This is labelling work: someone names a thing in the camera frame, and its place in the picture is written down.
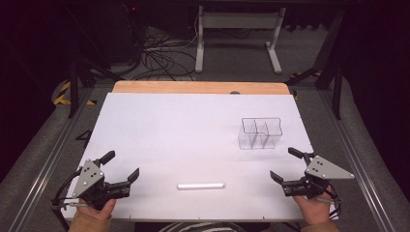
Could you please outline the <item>yellow and black hazard tape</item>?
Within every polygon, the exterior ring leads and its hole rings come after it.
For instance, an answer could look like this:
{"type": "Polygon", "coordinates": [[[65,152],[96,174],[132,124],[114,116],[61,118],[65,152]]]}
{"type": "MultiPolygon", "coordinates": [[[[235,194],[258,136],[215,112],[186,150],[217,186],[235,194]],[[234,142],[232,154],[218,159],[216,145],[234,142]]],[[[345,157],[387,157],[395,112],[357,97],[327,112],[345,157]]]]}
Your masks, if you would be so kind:
{"type": "Polygon", "coordinates": [[[67,80],[63,86],[61,87],[59,93],[57,94],[56,99],[54,100],[54,104],[58,105],[58,104],[62,104],[62,105],[71,105],[72,102],[70,100],[66,100],[65,99],[65,95],[68,93],[68,90],[71,86],[71,83],[69,82],[69,80],[67,80]]]}

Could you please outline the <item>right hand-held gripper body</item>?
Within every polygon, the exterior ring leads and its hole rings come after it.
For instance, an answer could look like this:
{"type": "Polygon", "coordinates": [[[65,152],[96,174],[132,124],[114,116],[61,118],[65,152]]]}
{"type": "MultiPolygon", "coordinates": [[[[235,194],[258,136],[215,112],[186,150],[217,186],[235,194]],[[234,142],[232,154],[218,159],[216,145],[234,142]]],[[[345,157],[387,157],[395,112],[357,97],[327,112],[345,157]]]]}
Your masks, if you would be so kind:
{"type": "Polygon", "coordinates": [[[305,155],[307,168],[305,176],[297,181],[281,181],[285,196],[305,196],[307,199],[327,193],[332,199],[337,196],[327,190],[331,180],[352,180],[353,173],[335,165],[334,163],[314,155],[305,155]]]}

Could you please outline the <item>aluminium frame rail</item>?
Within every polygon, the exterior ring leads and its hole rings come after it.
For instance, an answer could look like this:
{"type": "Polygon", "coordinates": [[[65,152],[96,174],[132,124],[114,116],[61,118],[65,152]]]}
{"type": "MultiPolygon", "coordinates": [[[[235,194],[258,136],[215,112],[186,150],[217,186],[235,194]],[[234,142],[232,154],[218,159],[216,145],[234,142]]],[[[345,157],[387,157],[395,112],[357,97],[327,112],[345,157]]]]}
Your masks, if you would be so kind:
{"type": "Polygon", "coordinates": [[[58,106],[54,110],[0,185],[3,194],[0,213],[7,222],[5,232],[24,230],[93,91],[93,88],[82,90],[79,107],[72,118],[68,106],[58,106]]]}
{"type": "Polygon", "coordinates": [[[385,210],[381,198],[375,188],[371,178],[367,175],[365,168],[360,161],[359,154],[354,148],[354,145],[343,125],[343,122],[339,120],[332,107],[332,100],[328,94],[324,91],[318,91],[318,96],[324,104],[331,121],[336,128],[338,137],[341,140],[343,149],[345,150],[346,158],[356,176],[356,180],[360,186],[360,189],[364,195],[367,205],[369,206],[373,217],[381,232],[397,232],[394,224],[385,210]]]}

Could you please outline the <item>black metal stand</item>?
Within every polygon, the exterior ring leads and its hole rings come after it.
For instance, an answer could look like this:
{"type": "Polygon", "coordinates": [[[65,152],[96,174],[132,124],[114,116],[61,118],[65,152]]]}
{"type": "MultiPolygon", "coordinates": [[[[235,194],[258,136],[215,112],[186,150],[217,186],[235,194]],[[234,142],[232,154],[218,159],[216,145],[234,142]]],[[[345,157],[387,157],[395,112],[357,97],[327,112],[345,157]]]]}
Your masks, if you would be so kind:
{"type": "Polygon", "coordinates": [[[315,82],[315,87],[317,90],[325,90],[330,86],[331,83],[334,83],[332,110],[338,120],[340,120],[339,109],[342,86],[342,69],[338,61],[336,44],[339,34],[339,28],[343,21],[344,14],[345,10],[337,11],[335,19],[330,26],[328,35],[326,36],[324,43],[319,50],[313,66],[305,72],[296,73],[289,80],[285,81],[286,85],[292,86],[306,79],[307,77],[313,76],[317,72],[321,72],[315,82]]]}
{"type": "Polygon", "coordinates": [[[70,82],[72,118],[77,112],[80,102],[78,94],[78,81],[85,88],[93,88],[96,80],[92,70],[114,81],[122,80],[122,77],[108,69],[108,63],[104,60],[101,50],[90,37],[88,30],[81,25],[76,14],[66,5],[62,6],[65,14],[66,26],[61,30],[67,41],[70,82]]]}

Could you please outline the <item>black triangular bracket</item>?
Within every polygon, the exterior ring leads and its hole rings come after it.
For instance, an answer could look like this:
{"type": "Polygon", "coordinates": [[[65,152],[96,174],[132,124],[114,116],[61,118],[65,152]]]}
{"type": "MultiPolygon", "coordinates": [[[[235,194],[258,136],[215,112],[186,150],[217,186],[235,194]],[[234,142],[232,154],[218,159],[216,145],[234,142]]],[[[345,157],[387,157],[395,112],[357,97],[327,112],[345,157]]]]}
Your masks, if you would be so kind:
{"type": "Polygon", "coordinates": [[[77,136],[75,139],[77,141],[83,141],[83,148],[86,148],[90,141],[91,135],[92,135],[92,131],[86,130],[85,132],[77,136]]]}

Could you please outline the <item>person's right hand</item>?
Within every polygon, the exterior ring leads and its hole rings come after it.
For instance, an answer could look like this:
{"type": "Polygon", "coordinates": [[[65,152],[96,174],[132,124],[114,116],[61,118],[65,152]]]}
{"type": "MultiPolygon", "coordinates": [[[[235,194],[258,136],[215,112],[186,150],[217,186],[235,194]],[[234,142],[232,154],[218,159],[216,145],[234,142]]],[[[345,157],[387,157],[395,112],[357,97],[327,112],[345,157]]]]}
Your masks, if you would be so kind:
{"type": "Polygon", "coordinates": [[[294,196],[294,201],[300,208],[305,222],[315,225],[330,221],[330,204],[317,198],[305,199],[303,196],[294,196]]]}

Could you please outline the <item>white cylindrical stick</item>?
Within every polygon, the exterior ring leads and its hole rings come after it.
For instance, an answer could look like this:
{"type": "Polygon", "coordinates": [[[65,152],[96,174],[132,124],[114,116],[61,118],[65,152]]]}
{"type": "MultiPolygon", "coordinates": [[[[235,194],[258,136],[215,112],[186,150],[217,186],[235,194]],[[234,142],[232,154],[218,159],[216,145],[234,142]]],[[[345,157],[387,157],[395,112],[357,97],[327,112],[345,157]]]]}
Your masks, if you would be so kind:
{"type": "Polygon", "coordinates": [[[178,184],[179,190],[198,190],[198,189],[223,189],[224,183],[206,183],[206,184],[178,184]]]}

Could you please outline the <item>white metal stand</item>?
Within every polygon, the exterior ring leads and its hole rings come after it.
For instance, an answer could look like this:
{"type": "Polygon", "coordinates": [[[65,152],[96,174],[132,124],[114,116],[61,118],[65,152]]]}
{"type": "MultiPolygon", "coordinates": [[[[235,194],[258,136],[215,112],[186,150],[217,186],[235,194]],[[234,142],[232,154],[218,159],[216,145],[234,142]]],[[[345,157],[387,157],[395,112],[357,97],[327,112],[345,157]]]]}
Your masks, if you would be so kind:
{"type": "Polygon", "coordinates": [[[274,34],[269,42],[265,42],[268,55],[275,73],[282,73],[276,44],[281,24],[285,17],[285,8],[273,13],[212,13],[206,12],[203,6],[198,7],[196,21],[197,49],[195,68],[196,73],[203,71],[204,64],[204,30],[205,29],[273,29],[274,34]]]}

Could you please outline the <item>person's left hand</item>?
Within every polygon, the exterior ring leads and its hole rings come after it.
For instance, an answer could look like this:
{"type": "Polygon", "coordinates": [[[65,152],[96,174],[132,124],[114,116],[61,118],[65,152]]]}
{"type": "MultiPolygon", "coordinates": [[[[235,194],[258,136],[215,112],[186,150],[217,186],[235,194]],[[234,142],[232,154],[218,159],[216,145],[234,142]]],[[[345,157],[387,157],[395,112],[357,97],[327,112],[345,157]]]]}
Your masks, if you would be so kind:
{"type": "Polygon", "coordinates": [[[100,221],[107,221],[111,219],[111,214],[115,208],[116,200],[110,199],[108,200],[101,210],[96,210],[92,206],[81,206],[78,207],[77,210],[91,218],[100,220],[100,221]]]}

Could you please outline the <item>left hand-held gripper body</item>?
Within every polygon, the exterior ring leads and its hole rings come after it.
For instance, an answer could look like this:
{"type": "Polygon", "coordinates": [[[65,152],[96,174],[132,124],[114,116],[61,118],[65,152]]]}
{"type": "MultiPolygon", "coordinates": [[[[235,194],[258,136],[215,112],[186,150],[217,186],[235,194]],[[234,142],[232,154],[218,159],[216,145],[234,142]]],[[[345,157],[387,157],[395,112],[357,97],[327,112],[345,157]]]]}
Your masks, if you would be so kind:
{"type": "Polygon", "coordinates": [[[110,199],[129,197],[132,176],[129,176],[124,182],[114,184],[104,180],[105,174],[101,171],[101,166],[109,161],[110,158],[87,159],[80,168],[72,197],[83,199],[97,210],[101,210],[110,199]]]}

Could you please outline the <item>white table cover sheet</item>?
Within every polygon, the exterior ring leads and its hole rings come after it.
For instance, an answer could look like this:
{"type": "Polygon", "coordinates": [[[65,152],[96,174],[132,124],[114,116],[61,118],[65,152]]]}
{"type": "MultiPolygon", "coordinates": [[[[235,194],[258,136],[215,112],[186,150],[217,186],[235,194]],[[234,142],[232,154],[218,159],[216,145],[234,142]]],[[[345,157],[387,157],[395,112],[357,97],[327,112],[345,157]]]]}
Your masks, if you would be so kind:
{"type": "Polygon", "coordinates": [[[301,219],[299,207],[270,176],[303,176],[306,165],[289,147],[311,149],[290,95],[110,93],[83,157],[114,151],[102,169],[110,183],[139,169],[130,196],[117,202],[116,219],[289,221],[301,219]],[[239,148],[241,121],[249,117],[281,119],[275,149],[239,148]],[[206,183],[225,186],[177,189],[206,183]]]}

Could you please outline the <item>clear plastic compartment organizer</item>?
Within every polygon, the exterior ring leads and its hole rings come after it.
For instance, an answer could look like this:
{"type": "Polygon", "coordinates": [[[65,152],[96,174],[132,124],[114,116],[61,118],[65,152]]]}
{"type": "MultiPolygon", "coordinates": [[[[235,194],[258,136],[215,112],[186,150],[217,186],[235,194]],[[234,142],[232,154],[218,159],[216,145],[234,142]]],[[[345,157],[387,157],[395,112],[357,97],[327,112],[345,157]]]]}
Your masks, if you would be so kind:
{"type": "Polygon", "coordinates": [[[238,143],[241,150],[275,149],[281,137],[280,118],[243,118],[238,143]]]}

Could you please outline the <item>black equipment cabinet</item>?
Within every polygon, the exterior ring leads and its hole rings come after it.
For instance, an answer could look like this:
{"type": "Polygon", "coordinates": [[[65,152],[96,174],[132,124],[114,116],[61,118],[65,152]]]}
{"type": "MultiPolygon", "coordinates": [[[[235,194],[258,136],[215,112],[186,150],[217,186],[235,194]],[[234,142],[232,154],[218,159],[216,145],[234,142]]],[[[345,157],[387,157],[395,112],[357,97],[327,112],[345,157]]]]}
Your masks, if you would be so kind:
{"type": "Polygon", "coordinates": [[[101,3],[98,8],[96,24],[108,63],[138,66],[141,48],[133,11],[121,3],[101,3]]]}

